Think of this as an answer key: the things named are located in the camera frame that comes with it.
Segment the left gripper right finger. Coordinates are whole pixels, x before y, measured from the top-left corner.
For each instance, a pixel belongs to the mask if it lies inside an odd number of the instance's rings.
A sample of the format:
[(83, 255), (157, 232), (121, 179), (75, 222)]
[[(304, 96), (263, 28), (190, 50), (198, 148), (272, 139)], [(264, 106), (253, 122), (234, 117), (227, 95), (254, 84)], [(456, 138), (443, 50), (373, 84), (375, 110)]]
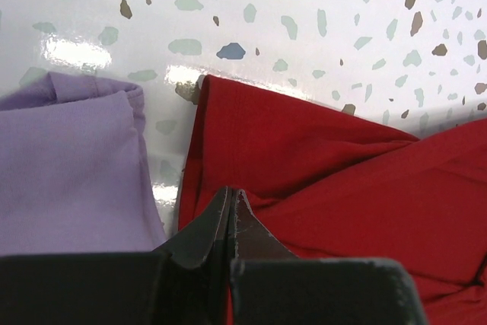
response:
[(229, 226), (235, 324), (427, 324), (411, 276), (386, 258), (300, 259), (236, 192)]

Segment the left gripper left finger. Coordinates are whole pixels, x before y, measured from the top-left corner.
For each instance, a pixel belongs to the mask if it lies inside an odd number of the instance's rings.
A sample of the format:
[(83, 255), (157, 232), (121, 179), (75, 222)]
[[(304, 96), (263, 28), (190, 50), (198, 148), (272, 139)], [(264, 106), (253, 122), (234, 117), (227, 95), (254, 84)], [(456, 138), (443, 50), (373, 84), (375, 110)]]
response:
[(3, 324), (223, 324), (233, 191), (145, 253), (4, 256)]

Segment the red t shirt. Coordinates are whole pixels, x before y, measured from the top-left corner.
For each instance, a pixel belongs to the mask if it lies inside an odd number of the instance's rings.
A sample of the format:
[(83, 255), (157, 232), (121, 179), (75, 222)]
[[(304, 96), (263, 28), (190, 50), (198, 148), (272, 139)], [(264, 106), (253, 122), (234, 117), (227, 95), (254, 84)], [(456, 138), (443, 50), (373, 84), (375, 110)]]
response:
[(229, 186), (301, 257), (387, 257), (433, 324), (486, 322), (486, 122), (425, 139), (206, 76), (180, 228)]

